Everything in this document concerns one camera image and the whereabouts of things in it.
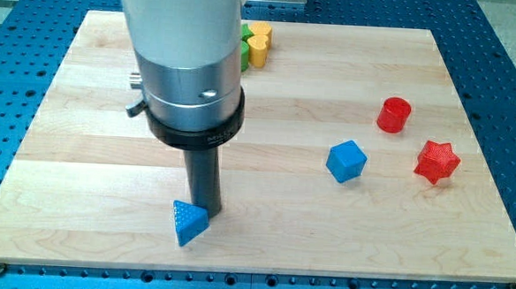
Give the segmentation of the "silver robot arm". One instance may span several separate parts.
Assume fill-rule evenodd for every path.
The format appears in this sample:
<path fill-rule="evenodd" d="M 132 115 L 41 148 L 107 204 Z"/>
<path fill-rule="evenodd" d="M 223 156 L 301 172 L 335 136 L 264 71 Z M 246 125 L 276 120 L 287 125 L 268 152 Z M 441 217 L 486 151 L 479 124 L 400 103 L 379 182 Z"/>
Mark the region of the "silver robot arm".
<path fill-rule="evenodd" d="M 241 8 L 246 0 L 121 0 L 152 134 L 174 148 L 208 150 L 244 119 Z"/>

